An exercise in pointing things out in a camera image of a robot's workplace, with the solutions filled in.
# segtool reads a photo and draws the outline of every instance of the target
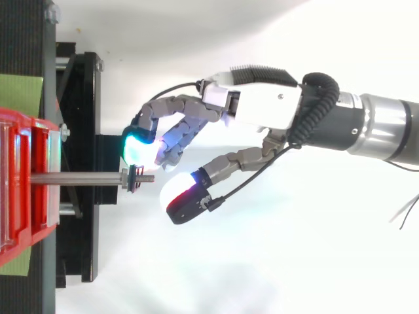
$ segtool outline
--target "coiled cable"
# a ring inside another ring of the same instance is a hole
[[[318,103],[291,129],[288,137],[290,145],[303,145],[307,142],[314,128],[336,105],[340,94],[338,83],[323,73],[309,73],[304,76],[302,83],[321,88],[322,96]]]

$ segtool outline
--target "wire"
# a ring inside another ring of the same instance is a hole
[[[242,188],[244,188],[246,185],[248,185],[251,181],[255,180],[262,172],[264,172],[269,166],[271,166],[279,157],[284,155],[286,152],[288,152],[291,149],[300,149],[301,146],[298,145],[289,145],[287,148],[281,150],[277,155],[275,155],[271,160],[269,160],[262,168],[260,168],[254,175],[252,175],[248,180],[244,181],[241,185],[237,186],[234,190],[232,190],[230,193],[226,194],[224,196],[224,200],[227,198],[235,195],[238,191],[240,191]]]
[[[162,97],[164,94],[167,94],[167,93],[172,92],[174,90],[178,90],[179,88],[188,87],[188,86],[195,86],[195,87],[198,88],[199,84],[200,84],[200,82],[198,81],[198,82],[183,83],[183,84],[173,86],[171,88],[168,88],[167,90],[164,90],[163,92],[158,93],[153,98],[151,98],[150,101],[156,100],[157,98]]]
[[[397,167],[397,168],[400,168],[400,169],[406,170],[406,171],[410,171],[410,172],[419,172],[419,169],[409,169],[409,168],[406,168],[406,167],[403,167],[403,166],[397,165],[397,164],[395,164],[395,163],[393,163],[393,162],[386,162],[386,163],[387,163],[387,164],[390,164],[390,165],[392,165],[392,166],[395,166],[395,167]]]
[[[406,219],[408,217],[408,215],[410,214],[410,211],[413,209],[413,207],[415,206],[415,204],[419,201],[419,195],[416,197],[416,199],[414,200],[414,202],[412,203],[412,205],[410,206],[409,210],[406,213],[405,219],[403,219],[403,223],[401,224],[399,230],[401,230],[403,228],[403,226],[405,225]]]
[[[149,101],[152,100],[156,100],[160,97],[162,97],[164,94],[170,93],[174,90],[178,90],[179,88],[183,88],[183,87],[188,87],[188,86],[195,86],[197,90],[200,90],[200,86],[201,86],[201,81],[197,81],[195,83],[193,82],[189,82],[189,83],[183,83],[183,84],[179,84],[176,86],[173,86],[171,88],[168,88],[167,90],[164,90],[163,92],[158,93],[157,95],[155,95],[153,98],[151,98]],[[134,119],[131,120],[131,125],[136,125],[138,123],[138,119],[140,118],[142,112],[141,110],[136,114],[136,116],[134,117]]]
[[[281,150],[277,155],[275,155],[271,160],[269,160],[262,168],[260,168],[254,175],[252,175],[248,180],[244,181],[241,185],[237,186],[234,190],[229,192],[228,194],[221,196],[219,198],[215,198],[214,200],[211,200],[208,202],[208,211],[213,211],[217,209],[218,207],[223,204],[227,198],[235,195],[238,191],[240,191],[242,188],[244,188],[246,185],[248,185],[251,181],[255,180],[262,172],[264,172],[270,165],[272,165],[275,160],[277,160],[279,157],[284,155],[286,152],[288,152],[291,149],[301,149],[300,145],[291,144],[287,148],[284,148]]]
[[[397,165],[397,164],[395,164],[395,163],[393,163],[393,162],[386,162],[387,164],[390,164],[390,165],[392,165],[392,166],[395,166],[395,167],[397,167],[397,168],[399,168],[399,169],[403,169],[403,170],[406,170],[406,171],[410,171],[410,172],[419,172],[419,170],[416,170],[416,169],[409,169],[409,168],[406,168],[406,167],[403,167],[403,166],[400,166],[400,165]],[[416,203],[419,201],[419,194],[415,197],[415,199],[414,199],[414,201],[413,201],[413,203],[412,203],[412,205],[409,207],[409,210],[407,211],[407,213],[406,213],[406,216],[405,216],[405,219],[403,219],[403,223],[401,224],[401,226],[400,226],[400,228],[399,228],[399,230],[401,230],[402,228],[403,228],[403,226],[405,225],[405,222],[406,222],[406,219],[407,219],[407,217],[408,217],[408,215],[410,214],[410,211],[412,211],[412,209],[413,209],[413,207],[416,205]],[[397,214],[392,218],[392,220],[393,219],[395,219],[397,216],[399,216],[403,211],[405,210],[405,207],[404,208],[402,208],[399,212],[397,212]]]

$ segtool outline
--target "joint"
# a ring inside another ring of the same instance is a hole
[[[201,184],[204,188],[209,188],[213,185],[210,176],[208,175],[207,171],[201,167],[197,171],[191,173],[192,177],[194,178],[195,182]]]

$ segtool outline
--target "black cable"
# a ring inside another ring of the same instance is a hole
[[[150,101],[156,100],[157,98],[162,97],[164,94],[170,93],[170,92],[172,92],[174,90],[178,90],[179,88],[188,87],[188,86],[195,86],[195,87],[197,87],[199,84],[200,84],[200,81],[198,81],[198,82],[190,82],[190,83],[183,83],[183,84],[179,84],[179,85],[173,86],[171,88],[168,88],[167,90],[164,90],[163,92],[158,93],[153,98],[151,98]]]
[[[249,179],[244,181],[241,185],[237,186],[234,190],[229,192],[228,194],[221,196],[219,198],[215,198],[208,203],[208,210],[213,211],[214,209],[221,206],[229,197],[235,195],[238,191],[248,185],[251,181],[255,180],[262,172],[264,172],[269,166],[271,166],[279,157],[283,156],[286,152],[290,151],[291,149],[300,149],[300,145],[289,145],[287,148],[281,150],[277,155],[275,155],[271,160],[269,160],[262,168],[260,168],[254,175],[252,175]]]
[[[415,206],[415,204],[419,201],[419,195],[416,197],[415,201],[412,203],[412,205],[410,206],[409,210],[406,213],[405,219],[403,219],[403,223],[401,224],[399,230],[401,230],[403,228],[403,226],[405,225],[406,219],[408,217],[408,215],[410,214],[410,211],[413,209],[413,207]]]
[[[302,79],[303,84],[317,86],[322,89],[321,99],[291,129],[289,144],[303,145],[311,136],[314,128],[336,106],[339,99],[339,85],[329,75],[309,73]]]
[[[406,167],[403,167],[403,166],[397,165],[397,164],[395,164],[395,163],[393,163],[393,162],[386,162],[386,163],[387,163],[387,164],[390,164],[390,165],[392,165],[392,166],[395,166],[395,167],[397,167],[397,168],[400,168],[400,169],[406,170],[406,171],[410,171],[410,172],[419,172],[419,169],[409,169],[409,168],[406,168]]]
[[[183,83],[183,84],[179,84],[179,85],[173,86],[171,88],[168,88],[167,90],[164,90],[163,92],[158,93],[157,95],[155,95],[154,97],[152,97],[149,101],[156,100],[156,99],[162,97],[164,94],[167,94],[167,93],[170,93],[170,92],[172,92],[174,90],[178,90],[179,88],[188,87],[188,86],[195,86],[196,89],[199,91],[200,90],[200,87],[201,87],[201,81],[199,80],[199,81],[197,81],[195,83],[189,82],[189,83]],[[131,125],[132,126],[138,123],[138,119],[140,118],[140,116],[141,116],[141,110],[136,114],[136,116],[134,117],[134,119],[131,120]]]

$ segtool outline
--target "black metal bracket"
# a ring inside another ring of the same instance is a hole
[[[57,71],[57,95],[71,135],[63,143],[68,169],[119,171],[120,136],[100,135],[100,58],[93,52],[73,55],[65,71]],[[98,275],[99,205],[116,204],[116,186],[76,186],[81,217],[61,216],[57,227],[56,287],[66,275],[92,282]],[[62,187],[61,202],[70,202]]]

